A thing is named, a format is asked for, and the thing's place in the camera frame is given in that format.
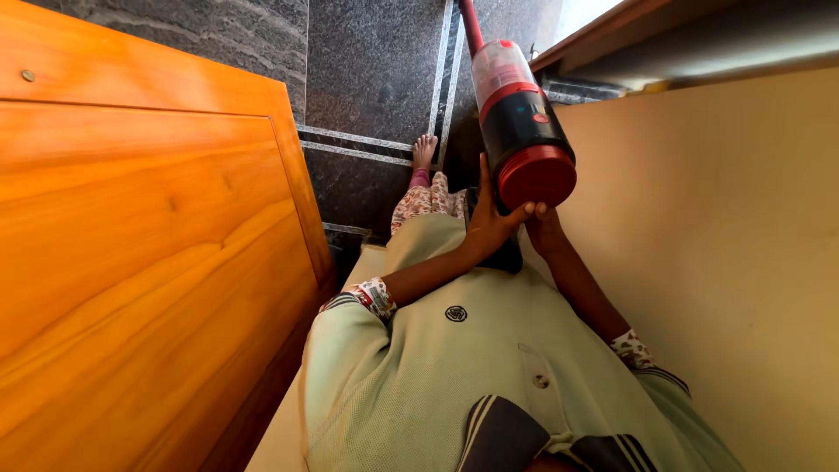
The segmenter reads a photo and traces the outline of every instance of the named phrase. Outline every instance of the orange wood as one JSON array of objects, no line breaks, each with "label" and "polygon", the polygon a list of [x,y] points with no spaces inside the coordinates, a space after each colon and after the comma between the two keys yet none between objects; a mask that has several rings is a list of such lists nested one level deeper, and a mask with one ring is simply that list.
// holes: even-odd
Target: orange wood
[{"label": "orange wood", "polygon": [[267,118],[0,102],[0,469],[196,469],[318,287]]},{"label": "orange wood", "polygon": [[17,0],[0,2],[0,45],[0,98],[270,117],[312,265],[318,281],[328,279],[285,84]]}]

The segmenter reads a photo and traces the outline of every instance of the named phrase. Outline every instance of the person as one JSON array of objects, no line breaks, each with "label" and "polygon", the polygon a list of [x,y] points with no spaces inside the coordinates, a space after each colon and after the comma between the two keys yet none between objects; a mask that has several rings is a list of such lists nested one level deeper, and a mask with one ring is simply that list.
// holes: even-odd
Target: person
[{"label": "person", "polygon": [[[477,206],[429,179],[414,145],[385,275],[315,319],[301,368],[304,457],[321,470],[741,470],[603,294],[554,208],[500,216],[481,155]],[[524,224],[527,265],[476,267]]]}]

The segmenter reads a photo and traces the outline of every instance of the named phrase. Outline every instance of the vacuum extension wand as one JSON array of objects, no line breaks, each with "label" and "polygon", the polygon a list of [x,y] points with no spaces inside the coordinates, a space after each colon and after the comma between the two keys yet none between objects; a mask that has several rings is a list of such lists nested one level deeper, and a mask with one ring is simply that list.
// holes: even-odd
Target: vacuum extension wand
[{"label": "vacuum extension wand", "polygon": [[576,185],[576,158],[548,97],[513,41],[483,43],[472,0],[460,0],[481,134],[503,205],[555,207]]}]

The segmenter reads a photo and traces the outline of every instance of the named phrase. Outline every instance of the red vacuum cleaner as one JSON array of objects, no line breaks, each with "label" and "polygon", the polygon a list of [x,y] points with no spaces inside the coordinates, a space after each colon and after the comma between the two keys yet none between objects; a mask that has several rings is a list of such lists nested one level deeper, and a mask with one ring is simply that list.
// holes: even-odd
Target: red vacuum cleaner
[{"label": "red vacuum cleaner", "polygon": [[487,163],[505,207],[526,202],[554,207],[574,190],[574,151],[521,49],[496,39],[483,43],[472,0],[460,0],[472,56]]}]

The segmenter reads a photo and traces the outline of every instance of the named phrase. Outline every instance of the bare foot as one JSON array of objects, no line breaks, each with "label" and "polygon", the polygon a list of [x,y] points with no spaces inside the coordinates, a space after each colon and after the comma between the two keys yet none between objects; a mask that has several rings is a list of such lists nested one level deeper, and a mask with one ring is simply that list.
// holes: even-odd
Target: bare foot
[{"label": "bare foot", "polygon": [[437,148],[437,137],[423,134],[417,138],[412,150],[414,151],[414,170],[431,168],[431,158]]}]

